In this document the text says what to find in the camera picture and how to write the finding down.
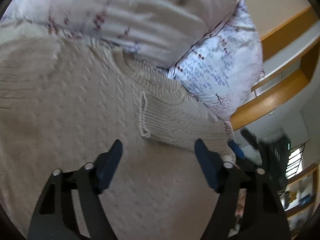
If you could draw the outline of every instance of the shelf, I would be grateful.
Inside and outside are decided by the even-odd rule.
[[[292,178],[288,179],[288,185],[297,183],[303,180],[305,177],[312,174],[316,169],[318,169],[318,164],[313,163],[308,168],[304,169],[302,172],[298,173],[297,175],[293,176]]]
[[[285,215],[287,218],[290,218],[292,216],[295,216],[304,210],[306,210],[308,207],[310,207],[316,200],[315,195],[313,195],[308,203],[306,203],[304,206],[297,205],[293,208],[290,208],[289,210],[285,211]]]
[[[320,43],[313,44],[312,48],[309,49],[301,57],[299,69],[269,90],[240,106],[231,115],[230,121],[234,130],[238,130],[268,114],[279,105],[290,100],[310,83],[319,59]]]
[[[261,37],[263,47],[263,59],[267,60],[299,38],[314,23],[319,20],[313,8],[310,6],[295,15],[271,33]]]
[[[260,79],[254,86],[251,88],[251,91],[253,92],[257,88],[261,87],[271,79],[275,78],[277,75],[279,75],[282,71],[286,70],[288,67],[290,67],[293,63],[301,59],[303,56],[305,56],[311,49],[313,49],[316,44],[320,42],[320,37],[315,38],[310,44],[305,46],[301,51],[296,53],[294,56],[289,58],[284,64],[282,64],[280,67],[275,69],[273,72],[267,74],[264,78]]]

